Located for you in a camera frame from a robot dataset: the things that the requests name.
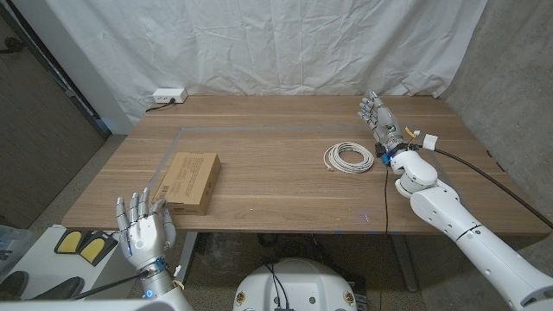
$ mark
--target black wire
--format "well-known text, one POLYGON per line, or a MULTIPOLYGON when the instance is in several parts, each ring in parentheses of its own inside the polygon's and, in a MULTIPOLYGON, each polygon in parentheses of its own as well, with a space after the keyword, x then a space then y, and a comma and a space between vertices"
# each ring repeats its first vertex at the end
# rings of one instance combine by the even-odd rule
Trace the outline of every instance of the black wire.
POLYGON ((278 282, 278 285, 280 285, 280 288, 283 290, 283 293, 284 293, 284 299, 286 300, 286 308, 290 308, 290 305, 288 304, 288 296, 286 296, 286 291, 284 290, 284 287, 283 287, 283 284, 280 282, 280 280, 278 279, 277 275, 275 274, 275 271, 272 270, 271 268, 269 268, 269 266, 266 264, 265 267, 267 267, 267 269, 269 269, 270 273, 273 275, 273 281, 276 279, 276 281, 278 282))
POLYGON ((386 234, 388 234, 388 195, 386 189, 388 188, 388 167, 386 166, 386 181, 384 183, 384 206, 386 208, 386 234))
MULTIPOLYGON (((388 166, 386 166, 386 181, 384 184, 384 206, 386 209, 386 234, 388 234, 388 166)), ((384 259, 380 257, 380 300, 379 300, 379 310, 382 310, 382 275, 384 274, 384 259)))
POLYGON ((104 290, 107 290, 107 289, 111 289, 111 288, 114 288, 116 286, 118 286, 119 284, 123 284, 124 282, 128 282, 128 281, 132 281, 134 279, 137 279, 139 277, 143 277, 143 276, 147 276, 148 275, 148 271, 145 270, 141 273, 138 273, 137 275, 134 275, 134 276, 129 276, 123 280, 119 280, 119 281, 116 281, 116 282, 112 282, 112 283, 109 283, 109 284, 106 284, 106 285, 102 285, 98 288, 95 288, 95 289, 91 289, 91 290, 88 290, 84 293, 80 293, 78 295, 76 295, 75 297, 71 297, 69 298, 69 300, 79 300, 79 299, 83 299, 85 297, 88 297, 90 295, 94 295, 94 294, 97 294, 101 291, 104 291, 104 290))
POLYGON ((276 298, 277 298, 277 306, 280 308, 280 295, 278 294, 278 287, 277 287, 277 281, 275 279, 275 274, 273 273, 273 271, 275 270, 275 264, 271 263, 270 266, 273 268, 273 270, 271 270, 271 274, 273 275, 273 283, 275 284, 275 289, 276 289, 276 298))
POLYGON ((551 223, 551 221, 547 218, 545 218, 545 216, 543 216, 540 212, 538 212, 534 207, 532 207, 530 204, 526 203, 526 201, 522 200, 518 195, 516 195, 513 191, 509 190, 507 187, 503 186, 503 184, 501 184, 499 181, 496 181, 495 179, 493 179, 493 177, 491 177, 490 175, 484 173, 484 171, 482 171, 481 169, 475 167, 473 164, 461 159, 459 156, 456 156, 456 155, 452 155, 446 151, 443 151, 443 150, 440 150, 440 149, 434 149, 435 152, 439 153, 439 154, 442 154, 444 156, 448 156, 458 162, 461 162, 463 164, 465 164, 466 166, 472 168, 474 171, 476 171, 478 174, 484 176, 486 179, 488 179, 489 181, 491 181, 495 186, 499 187, 501 190, 505 191, 507 194, 511 195, 511 197, 513 199, 515 199, 518 203, 522 204, 522 206, 526 207, 527 210, 529 210, 531 213, 533 213, 534 215, 536 215, 536 217, 538 217, 540 220, 542 220, 546 225, 549 226, 549 228, 553 229, 553 223, 551 223))
POLYGON ((167 107, 169 105, 172 105, 174 103, 175 103, 175 99, 171 98, 167 104, 165 104, 163 106, 159 106, 159 107, 149 108, 149 109, 146 110, 146 112, 155 111, 155 110, 158 110, 158 109, 161 109, 161 108, 165 108, 165 107, 167 107))

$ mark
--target power outlet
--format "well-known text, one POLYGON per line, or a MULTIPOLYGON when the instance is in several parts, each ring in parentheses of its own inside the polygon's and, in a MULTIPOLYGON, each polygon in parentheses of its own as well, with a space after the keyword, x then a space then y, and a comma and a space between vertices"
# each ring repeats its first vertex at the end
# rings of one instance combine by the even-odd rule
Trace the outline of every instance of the power outlet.
POLYGON ((158 104, 167 104, 172 98, 176 104, 184 103, 188 93, 186 89, 157 89, 154 94, 154 100, 158 104))

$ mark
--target white cable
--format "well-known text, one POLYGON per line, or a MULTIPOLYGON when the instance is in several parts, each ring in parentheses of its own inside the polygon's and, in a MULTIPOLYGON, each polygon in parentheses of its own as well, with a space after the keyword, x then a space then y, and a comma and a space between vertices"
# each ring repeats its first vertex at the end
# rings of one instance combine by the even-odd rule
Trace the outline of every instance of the white cable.
POLYGON ((371 152, 360 144, 346 142, 336 143, 334 146, 328 148, 322 156, 322 160, 325 162, 325 165, 330 171, 334 171, 334 168, 337 168, 344 173, 359 174, 366 172, 369 168, 371 168, 374 163, 374 156, 372 156, 371 152), (363 156, 363 161, 354 164, 348 163, 340 158, 340 152, 342 151, 357 152, 363 156))

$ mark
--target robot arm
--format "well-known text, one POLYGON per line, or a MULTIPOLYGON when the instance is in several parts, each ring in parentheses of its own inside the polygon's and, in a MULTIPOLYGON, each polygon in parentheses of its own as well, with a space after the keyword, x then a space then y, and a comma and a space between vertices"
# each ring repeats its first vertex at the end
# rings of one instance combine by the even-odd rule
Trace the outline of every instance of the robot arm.
POLYGON ((165 250, 175 243, 176 230, 165 200, 158 200, 148 210, 149 189, 145 188, 140 198, 134 193, 130 201, 129 218, 125 213, 124 199, 119 198, 116 216, 119 230, 119 245, 124 257, 137 272, 148 271, 141 278, 144 298, 167 303, 174 310, 192 311, 181 289, 173 284, 165 263, 165 250))
POLYGON ((553 289, 553 278, 534 268, 485 228, 459 202, 455 190, 437 178, 434 167, 417 152, 407 149, 397 120, 388 114, 390 111, 374 92, 371 100, 364 98, 360 106, 359 116, 385 147, 384 155, 394 174, 401 175, 396 180, 396 189, 410 198, 415 214, 451 238, 512 310, 523 310, 539 301, 550 303, 551 308, 553 300, 544 300, 546 293, 553 289))

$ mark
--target foot pedal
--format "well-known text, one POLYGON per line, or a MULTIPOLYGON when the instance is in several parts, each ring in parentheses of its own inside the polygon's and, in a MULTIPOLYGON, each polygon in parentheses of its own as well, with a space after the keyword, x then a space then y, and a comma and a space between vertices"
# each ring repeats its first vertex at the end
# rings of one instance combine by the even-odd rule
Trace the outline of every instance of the foot pedal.
POLYGON ((56 254, 79 254, 84 243, 91 237, 92 231, 67 229, 54 247, 56 254))
POLYGON ((105 232, 94 232, 80 250, 80 255, 91 265, 96 265, 117 245, 118 242, 105 232))

